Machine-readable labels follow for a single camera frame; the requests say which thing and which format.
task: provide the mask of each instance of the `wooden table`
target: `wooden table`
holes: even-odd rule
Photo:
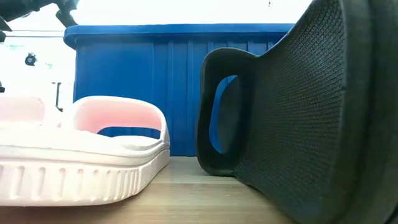
[[[122,202],[90,207],[0,207],[0,223],[291,222],[252,188],[231,177],[206,174],[196,157],[172,157],[146,189]]]

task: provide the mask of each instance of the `blue plastic container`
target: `blue plastic container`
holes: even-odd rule
[[[235,47],[263,54],[293,24],[175,24],[148,26],[73,26],[64,41],[76,50],[73,99],[92,95],[135,98],[158,106],[167,119],[172,156],[195,155],[200,103],[200,69],[206,54]],[[210,139],[219,149],[218,98],[232,80],[218,87]],[[159,136],[158,131],[107,128],[107,136]]]

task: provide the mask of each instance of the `black object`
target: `black object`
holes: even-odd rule
[[[29,53],[25,58],[25,64],[29,66],[35,66],[36,61],[36,55],[33,53]]]
[[[6,91],[6,89],[1,85],[1,82],[0,82],[0,93],[4,93]]]
[[[396,0],[314,0],[264,55],[209,53],[201,167],[253,186],[299,223],[396,222],[397,8]],[[238,77],[221,97],[219,153],[210,118],[230,75]]]
[[[6,39],[6,34],[0,30],[0,43],[4,42]]]
[[[62,83],[60,83],[60,82],[57,82],[57,83],[53,82],[53,84],[57,84],[57,94],[56,94],[56,97],[55,97],[55,107],[56,107],[59,111],[63,112],[63,108],[59,108],[59,107],[58,107],[58,103],[59,103],[59,99],[60,99],[60,85],[61,85]]]
[[[37,12],[51,3],[57,4],[60,9],[56,17],[65,27],[77,25],[70,11],[76,9],[78,2],[79,0],[0,0],[0,31],[12,31],[7,22]]]

